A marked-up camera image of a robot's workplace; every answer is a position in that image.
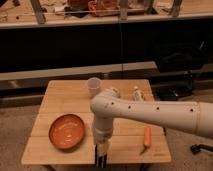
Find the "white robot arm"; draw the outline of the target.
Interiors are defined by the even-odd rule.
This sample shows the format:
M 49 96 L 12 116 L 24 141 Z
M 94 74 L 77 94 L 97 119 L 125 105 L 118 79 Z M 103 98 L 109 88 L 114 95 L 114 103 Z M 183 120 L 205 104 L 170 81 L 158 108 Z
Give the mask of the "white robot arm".
M 207 102 L 133 101 L 120 98 L 114 88 L 106 88 L 90 101 L 94 114 L 96 143 L 107 142 L 113 134 L 115 118 L 141 121 L 213 139 L 213 104 Z

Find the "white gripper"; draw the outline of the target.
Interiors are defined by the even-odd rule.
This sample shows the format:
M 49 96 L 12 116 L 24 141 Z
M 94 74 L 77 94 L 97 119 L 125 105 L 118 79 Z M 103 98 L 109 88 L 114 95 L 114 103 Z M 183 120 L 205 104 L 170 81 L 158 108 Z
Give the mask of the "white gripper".
M 94 144 L 104 144 L 106 141 L 108 141 L 112 137 L 111 131 L 101 131 L 101 130 L 93 130 L 93 139 Z

